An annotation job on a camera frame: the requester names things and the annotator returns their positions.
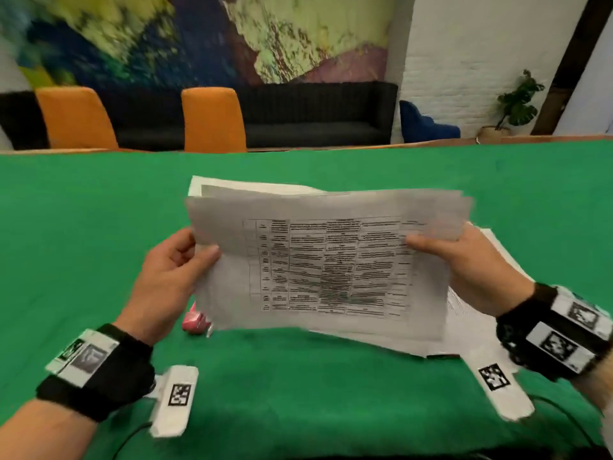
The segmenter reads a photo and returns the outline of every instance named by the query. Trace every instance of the plant pot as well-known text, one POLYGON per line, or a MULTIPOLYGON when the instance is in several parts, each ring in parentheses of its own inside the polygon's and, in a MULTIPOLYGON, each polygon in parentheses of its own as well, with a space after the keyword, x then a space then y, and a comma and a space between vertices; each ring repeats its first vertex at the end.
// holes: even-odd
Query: plant pot
POLYGON ((479 143, 501 143, 503 137, 509 137, 511 130, 508 127, 501 127, 496 130, 496 126, 484 126, 477 133, 479 143))

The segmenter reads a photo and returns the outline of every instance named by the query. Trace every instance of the painting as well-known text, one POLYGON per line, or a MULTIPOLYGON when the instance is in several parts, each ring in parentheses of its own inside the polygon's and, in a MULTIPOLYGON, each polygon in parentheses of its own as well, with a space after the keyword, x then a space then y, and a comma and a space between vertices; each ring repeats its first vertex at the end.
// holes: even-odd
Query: painting
POLYGON ((34 86, 383 80, 395 0, 0 0, 34 86))

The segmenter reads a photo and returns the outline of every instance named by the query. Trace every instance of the wrist strap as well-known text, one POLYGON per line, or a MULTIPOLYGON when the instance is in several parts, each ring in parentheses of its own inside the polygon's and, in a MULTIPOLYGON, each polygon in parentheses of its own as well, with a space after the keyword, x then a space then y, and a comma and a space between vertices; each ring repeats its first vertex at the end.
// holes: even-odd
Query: wrist strap
POLYGON ((101 422, 113 411, 148 394, 155 386, 155 371, 149 363, 151 347, 113 325, 101 326, 98 332, 117 341, 117 346, 93 370, 87 381, 78 386, 63 377, 64 370, 70 374, 74 368, 84 368, 83 356, 88 345, 81 343, 79 350, 70 356, 63 368, 37 387, 36 396, 101 422))
POLYGON ((535 284, 534 294, 497 322, 511 359, 554 381, 586 373, 611 349, 608 314, 563 287, 535 284))

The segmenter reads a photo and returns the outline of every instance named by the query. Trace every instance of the green table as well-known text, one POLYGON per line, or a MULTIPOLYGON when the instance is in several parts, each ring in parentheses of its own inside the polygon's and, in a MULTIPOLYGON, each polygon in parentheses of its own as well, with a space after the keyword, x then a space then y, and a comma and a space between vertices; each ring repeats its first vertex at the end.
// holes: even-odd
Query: green table
MULTIPOLYGON (((611 309, 613 143, 292 151, 264 154, 76 154, 0 160, 0 421, 33 394, 43 367, 85 327, 122 308, 147 249, 186 225, 192 174, 326 191, 461 189, 538 280, 611 309)), ((155 351, 158 371, 200 369, 184 436, 140 433, 124 458, 276 459, 459 453, 499 445, 585 445, 538 404, 502 421, 461 361, 425 361, 297 329, 179 326, 155 351)), ((597 411, 565 382, 522 372, 531 394, 571 411, 600 441, 597 411)), ((90 459, 108 459, 151 401, 104 423, 90 459)))

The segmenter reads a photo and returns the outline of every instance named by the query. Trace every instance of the black cable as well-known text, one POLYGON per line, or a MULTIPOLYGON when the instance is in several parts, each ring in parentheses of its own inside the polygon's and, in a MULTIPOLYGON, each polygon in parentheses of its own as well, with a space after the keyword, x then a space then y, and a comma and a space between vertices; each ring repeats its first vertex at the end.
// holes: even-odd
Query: black cable
POLYGON ((130 435, 126 438, 126 440, 121 443, 121 445, 119 446, 119 449, 115 451, 115 454, 113 454, 113 457, 111 458, 111 460, 117 460, 117 456, 119 455, 119 452, 121 452, 121 449, 126 447, 127 442, 130 439, 132 439, 136 433, 138 433, 139 431, 142 431, 143 429, 147 429, 148 427, 151 427, 152 424, 153 424, 152 422, 147 421, 146 423, 143 423, 142 425, 138 426, 138 428, 136 428, 132 433, 130 433, 130 435))
POLYGON ((587 443, 590 445, 591 448, 595 448, 597 449, 598 446, 596 445, 596 443, 592 440, 592 438, 590 437, 589 434, 587 434, 586 430, 583 429, 583 426, 581 426, 579 424, 579 422, 575 419, 575 417, 573 417, 570 413, 568 413, 566 410, 564 410, 561 406, 559 406, 557 403, 550 401, 549 399, 546 399, 545 397, 541 397, 540 395, 532 395, 532 394, 528 394, 528 398, 530 398, 531 401, 541 401, 541 402, 545 402, 549 405, 551 405, 552 407, 560 410, 562 413, 564 413, 566 415, 566 417, 569 419, 569 421, 575 425, 577 427, 577 429, 581 432, 581 434, 583 434, 583 437, 586 438, 587 443))

